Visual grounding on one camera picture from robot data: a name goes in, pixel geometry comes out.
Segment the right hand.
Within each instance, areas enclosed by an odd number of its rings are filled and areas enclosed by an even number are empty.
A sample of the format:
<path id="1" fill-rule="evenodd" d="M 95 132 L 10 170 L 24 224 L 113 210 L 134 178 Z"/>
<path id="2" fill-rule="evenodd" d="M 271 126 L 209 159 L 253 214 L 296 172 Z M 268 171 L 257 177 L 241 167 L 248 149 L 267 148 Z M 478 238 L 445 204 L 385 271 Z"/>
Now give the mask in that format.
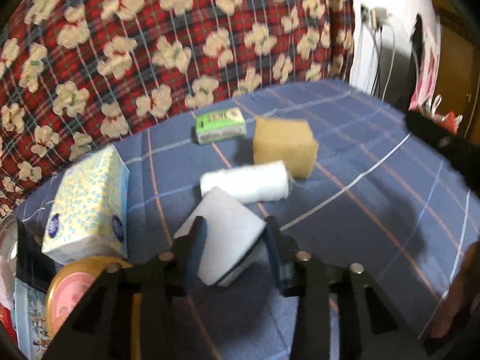
<path id="1" fill-rule="evenodd" d="M 430 337 L 439 339 L 446 336 L 451 329 L 454 318 L 465 306 L 471 306 L 479 294 L 479 242 L 467 249 L 465 257 L 456 274 L 446 299 L 440 306 L 439 313 L 430 330 Z"/>

